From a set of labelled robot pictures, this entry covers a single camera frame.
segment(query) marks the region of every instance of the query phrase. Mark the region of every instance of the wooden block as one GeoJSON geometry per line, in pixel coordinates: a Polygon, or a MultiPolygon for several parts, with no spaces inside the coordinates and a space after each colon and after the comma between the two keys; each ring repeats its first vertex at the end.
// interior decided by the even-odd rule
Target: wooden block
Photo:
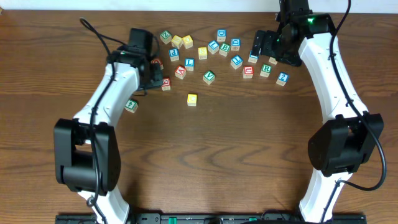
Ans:
{"type": "Polygon", "coordinates": [[[243,67],[243,78],[253,78],[254,68],[253,66],[245,66],[243,67]]]}
{"type": "Polygon", "coordinates": [[[185,49],[193,47],[193,40],[190,35],[182,37],[182,42],[184,44],[185,49]]]}
{"type": "Polygon", "coordinates": [[[124,106],[124,108],[125,108],[127,111],[130,111],[130,112],[132,112],[132,113],[135,113],[136,110],[137,110],[137,108],[138,108],[138,103],[135,102],[134,100],[129,100],[129,101],[127,101],[127,103],[126,103],[126,105],[124,106]]]}
{"type": "Polygon", "coordinates": [[[170,55],[170,59],[172,62],[174,62],[176,60],[180,60],[180,54],[178,52],[178,49],[170,49],[169,55],[170,55]]]}
{"type": "Polygon", "coordinates": [[[269,63],[273,63],[274,65],[278,64],[278,61],[274,59],[273,57],[269,57],[269,63]]]}
{"type": "Polygon", "coordinates": [[[196,94],[188,94],[187,103],[188,106],[197,106],[198,95],[196,94]]]}
{"type": "Polygon", "coordinates": [[[177,67],[174,73],[177,78],[184,79],[185,75],[187,74],[187,69],[180,65],[177,67]]]}
{"type": "Polygon", "coordinates": [[[226,29],[219,29],[217,31],[217,41],[224,42],[226,40],[226,29]]]}
{"type": "Polygon", "coordinates": [[[151,61],[151,63],[158,63],[160,65],[160,69],[163,70],[163,63],[160,59],[156,58],[151,61]]]}
{"type": "Polygon", "coordinates": [[[237,55],[231,59],[231,66],[235,69],[238,69],[243,64],[243,59],[237,55]]]}
{"type": "Polygon", "coordinates": [[[205,81],[207,84],[211,84],[212,82],[214,82],[214,80],[216,80],[216,75],[211,72],[210,70],[207,71],[205,73],[205,75],[203,76],[203,81],[205,81]]]}
{"type": "Polygon", "coordinates": [[[172,89],[172,83],[170,82],[170,78],[163,79],[162,90],[167,91],[172,89]]]}
{"type": "Polygon", "coordinates": [[[248,62],[257,63],[257,60],[258,60],[258,59],[259,59],[259,57],[258,57],[258,56],[251,55],[251,51],[250,51],[248,62]]]}
{"type": "Polygon", "coordinates": [[[160,40],[164,43],[164,44],[168,44],[172,41],[172,34],[165,30],[163,31],[163,33],[160,34],[160,40]]]}
{"type": "Polygon", "coordinates": [[[198,53],[199,53],[199,60],[207,59],[207,48],[206,47],[199,47],[198,53]]]}
{"type": "Polygon", "coordinates": [[[289,75],[281,72],[279,74],[278,80],[276,81],[276,84],[284,86],[287,83],[288,79],[289,79],[289,75]]]}
{"type": "Polygon", "coordinates": [[[185,68],[188,71],[193,71],[194,66],[195,66],[195,59],[193,59],[193,58],[186,58],[185,59],[185,68]]]}
{"type": "Polygon", "coordinates": [[[182,38],[175,35],[172,39],[172,46],[179,49],[183,44],[182,38]]]}
{"type": "Polygon", "coordinates": [[[220,45],[217,43],[217,41],[213,40],[207,45],[207,49],[210,53],[215,54],[220,49],[220,45]]]}
{"type": "Polygon", "coordinates": [[[220,55],[227,56],[228,52],[231,50],[231,46],[229,44],[223,43],[220,47],[220,55]]]}
{"type": "Polygon", "coordinates": [[[232,38],[231,39],[231,50],[237,51],[241,48],[241,39],[232,38]]]}
{"type": "Polygon", "coordinates": [[[272,70],[271,66],[266,65],[266,64],[262,65],[260,76],[268,77],[269,74],[271,73],[271,70],[272,70]]]}

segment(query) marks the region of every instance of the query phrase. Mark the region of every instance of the yellow block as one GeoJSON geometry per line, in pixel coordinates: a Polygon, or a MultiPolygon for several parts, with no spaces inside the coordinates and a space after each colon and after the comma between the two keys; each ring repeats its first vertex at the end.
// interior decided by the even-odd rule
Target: yellow block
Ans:
{"type": "Polygon", "coordinates": [[[206,47],[199,47],[198,53],[199,53],[199,60],[207,59],[207,48],[206,47]]]}
{"type": "Polygon", "coordinates": [[[193,40],[192,40],[191,35],[182,37],[182,41],[183,41],[184,46],[185,46],[186,49],[188,49],[190,47],[193,47],[193,40]]]}
{"type": "Polygon", "coordinates": [[[196,94],[188,94],[188,106],[196,106],[198,101],[198,95],[196,94]]]}
{"type": "Polygon", "coordinates": [[[179,49],[182,46],[182,38],[175,35],[172,39],[172,46],[179,49]]]}

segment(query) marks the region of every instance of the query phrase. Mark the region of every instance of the wood grain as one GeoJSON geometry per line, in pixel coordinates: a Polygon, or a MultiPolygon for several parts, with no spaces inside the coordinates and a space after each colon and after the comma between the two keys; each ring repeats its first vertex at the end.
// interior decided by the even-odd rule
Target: wood grain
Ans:
{"type": "MultiPolygon", "coordinates": [[[[106,53],[78,18],[101,33],[127,41],[129,29],[159,35],[190,34],[194,48],[170,62],[171,45],[161,44],[164,73],[172,90],[137,97],[135,114],[125,112],[116,129],[123,168],[119,188],[141,208],[167,213],[293,210],[303,197],[312,166],[307,141],[322,125],[307,69],[279,63],[269,78],[243,80],[227,58],[197,60],[184,80],[174,76],[183,58],[227,28],[228,40],[242,39],[247,61],[258,29],[275,30],[272,13],[5,11],[0,16],[0,223],[53,223],[59,213],[85,213],[85,202],[54,172],[53,126],[71,118],[88,101],[104,72],[106,53]],[[210,86],[207,70],[216,74],[210,86]],[[286,72],[286,86],[276,85],[286,72]],[[198,106],[188,107],[188,93],[198,106]]],[[[336,22],[341,15],[333,15],[336,22]]],[[[364,212],[369,223],[398,219],[398,16],[352,14],[339,34],[345,65],[361,99],[385,121],[381,142],[387,180],[375,192],[345,187],[336,212],[364,212]]],[[[109,43],[111,49],[117,47],[109,43]]],[[[352,181],[370,186],[380,174],[379,156],[361,166],[352,181]]]]}

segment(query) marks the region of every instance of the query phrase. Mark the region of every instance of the toy block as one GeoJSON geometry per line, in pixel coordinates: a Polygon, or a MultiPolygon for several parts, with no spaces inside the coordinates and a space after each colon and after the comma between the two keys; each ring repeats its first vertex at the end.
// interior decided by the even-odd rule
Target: toy block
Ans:
{"type": "Polygon", "coordinates": [[[172,46],[179,49],[183,44],[182,38],[175,35],[172,39],[172,46]]]}
{"type": "Polygon", "coordinates": [[[174,73],[177,78],[184,79],[185,75],[187,74],[187,69],[180,65],[177,67],[174,73]]]}
{"type": "Polygon", "coordinates": [[[231,59],[231,65],[233,68],[238,69],[240,66],[242,66],[243,60],[240,56],[235,56],[231,59]]]}
{"type": "Polygon", "coordinates": [[[229,44],[223,43],[220,47],[220,55],[227,56],[228,52],[231,50],[231,46],[229,44]]]}
{"type": "Polygon", "coordinates": [[[152,61],[151,61],[151,63],[158,63],[159,65],[160,65],[160,69],[161,70],[163,70],[163,63],[162,63],[162,61],[160,60],[160,59],[153,59],[152,61]]]}
{"type": "Polygon", "coordinates": [[[278,80],[276,81],[276,84],[284,86],[287,83],[288,79],[289,79],[289,75],[281,72],[279,74],[278,80]]]}
{"type": "Polygon", "coordinates": [[[178,53],[178,49],[170,49],[169,55],[172,62],[180,60],[180,54],[178,53]]]}
{"type": "Polygon", "coordinates": [[[241,39],[239,38],[232,38],[231,39],[231,50],[239,50],[241,48],[241,39]]]}
{"type": "Polygon", "coordinates": [[[243,67],[243,78],[253,78],[254,68],[253,66],[243,67]]]}
{"type": "Polygon", "coordinates": [[[266,64],[262,65],[260,76],[268,77],[269,74],[271,73],[271,70],[272,70],[271,66],[266,65],[266,64]]]}
{"type": "Polygon", "coordinates": [[[220,45],[217,43],[217,41],[213,40],[207,45],[207,49],[210,51],[210,53],[215,54],[220,49],[220,45]]]}
{"type": "Polygon", "coordinates": [[[185,49],[193,47],[193,40],[190,35],[182,37],[182,42],[184,44],[185,49]]]}
{"type": "Polygon", "coordinates": [[[163,33],[160,34],[160,40],[164,43],[164,44],[168,44],[172,41],[172,34],[165,30],[163,31],[163,33]]]}
{"type": "Polygon", "coordinates": [[[185,68],[188,71],[193,71],[194,66],[195,66],[195,59],[193,59],[193,58],[186,58],[185,59],[185,68]]]}
{"type": "Polygon", "coordinates": [[[197,106],[198,95],[196,94],[188,94],[187,103],[188,106],[197,106]]]}
{"type": "Polygon", "coordinates": [[[203,81],[205,81],[207,84],[211,84],[212,82],[214,82],[214,80],[216,79],[216,75],[211,72],[210,70],[207,71],[205,73],[205,75],[203,76],[203,81]]]}
{"type": "Polygon", "coordinates": [[[137,104],[137,102],[135,102],[134,100],[129,100],[129,101],[127,101],[127,103],[126,103],[126,105],[124,106],[124,108],[125,108],[127,111],[130,111],[130,112],[132,112],[132,113],[135,113],[136,110],[137,110],[137,108],[138,108],[138,104],[137,104]]]}
{"type": "Polygon", "coordinates": [[[224,42],[226,40],[226,29],[219,29],[217,31],[217,41],[224,42]]]}
{"type": "Polygon", "coordinates": [[[163,79],[163,85],[162,85],[162,90],[171,90],[172,89],[172,84],[170,83],[170,78],[164,78],[163,79]]]}
{"type": "Polygon", "coordinates": [[[259,57],[258,57],[258,56],[252,55],[252,54],[251,54],[251,51],[250,51],[248,62],[257,63],[257,60],[258,60],[258,59],[259,59],[259,57]]]}
{"type": "Polygon", "coordinates": [[[206,47],[199,47],[198,53],[199,53],[199,60],[207,59],[207,48],[206,47]]]}
{"type": "Polygon", "coordinates": [[[268,62],[273,63],[274,65],[278,64],[278,61],[276,59],[274,59],[273,57],[270,57],[268,62]]]}

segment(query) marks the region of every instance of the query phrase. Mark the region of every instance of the white wall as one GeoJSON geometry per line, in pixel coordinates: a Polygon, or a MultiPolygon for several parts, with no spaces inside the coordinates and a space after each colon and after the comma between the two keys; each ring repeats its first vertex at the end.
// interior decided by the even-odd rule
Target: white wall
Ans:
{"type": "MultiPolygon", "coordinates": [[[[345,12],[348,0],[309,0],[314,12],[345,12]]],[[[278,0],[0,0],[4,9],[277,12],[278,0]]],[[[353,0],[351,12],[398,13],[398,0],[353,0]]]]}

